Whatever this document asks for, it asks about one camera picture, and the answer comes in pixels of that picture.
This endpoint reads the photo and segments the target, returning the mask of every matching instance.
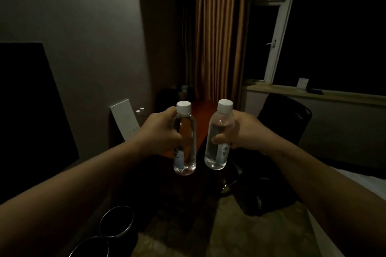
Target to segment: curtain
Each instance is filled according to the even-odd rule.
[[[238,99],[246,0],[196,0],[197,98]]]

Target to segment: tiled floor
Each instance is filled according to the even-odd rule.
[[[233,196],[205,201],[193,228],[158,211],[139,233],[133,257],[320,256],[306,208],[296,202],[282,210],[246,216]]]

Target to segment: bottle label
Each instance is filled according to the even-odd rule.
[[[228,143],[219,144],[219,147],[217,148],[216,164],[225,162],[227,160],[228,153],[229,153],[229,144]]]
[[[181,151],[177,148],[174,150],[174,165],[178,169],[184,168],[184,151]]]

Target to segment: forearm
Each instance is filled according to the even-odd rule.
[[[386,201],[283,138],[269,155],[343,253],[386,250]]]
[[[0,205],[0,255],[26,255],[73,234],[107,192],[140,159],[123,143],[62,172]]]

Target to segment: water bottle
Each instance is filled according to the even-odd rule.
[[[227,164],[230,143],[214,144],[212,138],[223,133],[225,128],[234,128],[235,118],[232,114],[233,102],[231,100],[219,100],[217,112],[209,121],[208,140],[205,150],[205,164],[213,170],[221,170]]]
[[[196,169],[196,121],[191,114],[191,103],[177,103],[177,115],[173,128],[181,134],[182,145],[175,148],[174,170],[177,174],[187,176]]]

